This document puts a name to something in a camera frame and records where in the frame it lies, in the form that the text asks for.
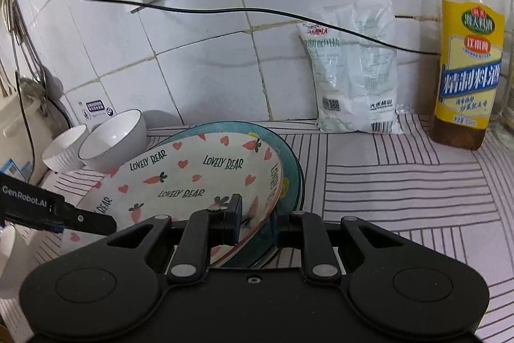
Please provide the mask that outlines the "white carrot heart plate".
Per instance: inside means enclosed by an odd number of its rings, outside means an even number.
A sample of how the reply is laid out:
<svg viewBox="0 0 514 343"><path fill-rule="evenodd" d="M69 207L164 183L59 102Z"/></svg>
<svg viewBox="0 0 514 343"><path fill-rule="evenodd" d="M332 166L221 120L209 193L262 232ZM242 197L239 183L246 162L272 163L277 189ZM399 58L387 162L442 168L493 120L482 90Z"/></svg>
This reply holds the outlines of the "white carrot heart plate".
<svg viewBox="0 0 514 343"><path fill-rule="evenodd" d="M274 148L237 132L197 134L173 140L107 174L78 208L112 216L120 230L159 214L184 221L196 211L225 209L242 197L240 239L216 246L215 266L225 264L267 220L280 198L283 169Z"/></svg>

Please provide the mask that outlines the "white bowl black rim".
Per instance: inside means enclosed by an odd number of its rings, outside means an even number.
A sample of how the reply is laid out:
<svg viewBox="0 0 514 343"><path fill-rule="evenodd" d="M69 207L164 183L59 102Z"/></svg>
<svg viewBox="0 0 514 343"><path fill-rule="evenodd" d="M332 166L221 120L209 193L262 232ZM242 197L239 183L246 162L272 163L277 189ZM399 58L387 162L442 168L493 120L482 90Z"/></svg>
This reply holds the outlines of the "white bowl black rim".
<svg viewBox="0 0 514 343"><path fill-rule="evenodd" d="M97 172L108 173L143 153L147 128L140 110L128 110L102 123L81 144L78 157Z"/></svg>

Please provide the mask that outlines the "white ribbed bowl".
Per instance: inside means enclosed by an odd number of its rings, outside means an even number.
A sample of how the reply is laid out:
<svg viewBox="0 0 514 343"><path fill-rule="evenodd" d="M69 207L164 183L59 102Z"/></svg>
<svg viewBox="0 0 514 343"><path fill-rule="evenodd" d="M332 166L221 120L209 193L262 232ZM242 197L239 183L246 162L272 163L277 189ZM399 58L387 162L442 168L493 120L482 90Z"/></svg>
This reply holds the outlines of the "white ribbed bowl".
<svg viewBox="0 0 514 343"><path fill-rule="evenodd" d="M42 154L44 164L52 171L64 173L84 167L79 149L89 135L85 124L77 125L57 136Z"/></svg>

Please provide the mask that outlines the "white salt bag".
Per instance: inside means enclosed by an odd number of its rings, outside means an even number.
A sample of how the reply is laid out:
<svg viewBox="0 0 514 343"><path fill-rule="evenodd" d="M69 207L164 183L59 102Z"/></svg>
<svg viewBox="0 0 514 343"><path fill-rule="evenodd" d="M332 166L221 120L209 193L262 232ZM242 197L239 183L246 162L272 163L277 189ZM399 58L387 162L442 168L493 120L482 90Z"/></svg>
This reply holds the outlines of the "white salt bag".
<svg viewBox="0 0 514 343"><path fill-rule="evenodd" d="M397 106L397 52L391 0L313 9L318 24L299 35L312 65L318 127L325 133L403 133Z"/></svg>

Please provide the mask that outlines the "white patterned table mat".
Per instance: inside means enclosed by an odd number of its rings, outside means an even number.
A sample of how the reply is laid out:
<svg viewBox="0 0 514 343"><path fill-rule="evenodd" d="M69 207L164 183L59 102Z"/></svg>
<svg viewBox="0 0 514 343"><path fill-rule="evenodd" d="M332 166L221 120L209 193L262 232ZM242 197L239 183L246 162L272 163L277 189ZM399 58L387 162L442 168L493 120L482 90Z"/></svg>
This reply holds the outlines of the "white patterned table mat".
<svg viewBox="0 0 514 343"><path fill-rule="evenodd" d="M286 169L287 204L336 222L365 219L420 245L467 263L482 274L490 302L477 335L483 342L513 342L513 151L488 132L479 150L455 149L429 140L428 118L400 117L404 135L322 134L312 122L265 123L253 131L288 149L304 173L305 198L294 198L300 175ZM188 342L271 342L268 320L286 326L285 313L264 310L239 334L215 309L206 338Z"/></svg>

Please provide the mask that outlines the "clear vinegar bottle yellow cap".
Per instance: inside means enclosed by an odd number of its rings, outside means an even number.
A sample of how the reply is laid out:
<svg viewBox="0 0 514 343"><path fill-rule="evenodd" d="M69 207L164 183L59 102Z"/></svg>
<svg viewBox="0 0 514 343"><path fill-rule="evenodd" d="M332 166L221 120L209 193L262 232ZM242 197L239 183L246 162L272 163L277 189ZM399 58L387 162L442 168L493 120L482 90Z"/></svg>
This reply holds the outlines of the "clear vinegar bottle yellow cap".
<svg viewBox="0 0 514 343"><path fill-rule="evenodd" d="M488 133L513 150L513 0L505 0L506 24L499 99L493 109Z"/></svg>

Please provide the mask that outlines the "yellow label cooking wine bottle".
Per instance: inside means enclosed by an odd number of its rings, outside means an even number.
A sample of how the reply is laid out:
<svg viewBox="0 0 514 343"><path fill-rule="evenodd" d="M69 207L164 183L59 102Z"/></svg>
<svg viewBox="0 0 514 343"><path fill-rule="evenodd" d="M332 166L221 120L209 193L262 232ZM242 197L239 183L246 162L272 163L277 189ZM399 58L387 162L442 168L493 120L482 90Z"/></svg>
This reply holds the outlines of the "yellow label cooking wine bottle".
<svg viewBox="0 0 514 343"><path fill-rule="evenodd" d="M439 50L430 138L481 147L501 74L504 0L422 0L422 35Z"/></svg>

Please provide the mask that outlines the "wall sticker label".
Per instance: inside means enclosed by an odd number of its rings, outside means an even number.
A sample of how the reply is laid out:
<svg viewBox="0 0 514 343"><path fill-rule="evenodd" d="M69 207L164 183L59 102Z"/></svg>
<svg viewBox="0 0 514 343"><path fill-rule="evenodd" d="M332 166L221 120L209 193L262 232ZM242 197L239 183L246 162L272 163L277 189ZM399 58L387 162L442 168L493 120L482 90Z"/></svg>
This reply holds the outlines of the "wall sticker label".
<svg viewBox="0 0 514 343"><path fill-rule="evenodd" d="M78 120L82 123L103 123L114 116L114 109L101 99L78 101Z"/></svg>

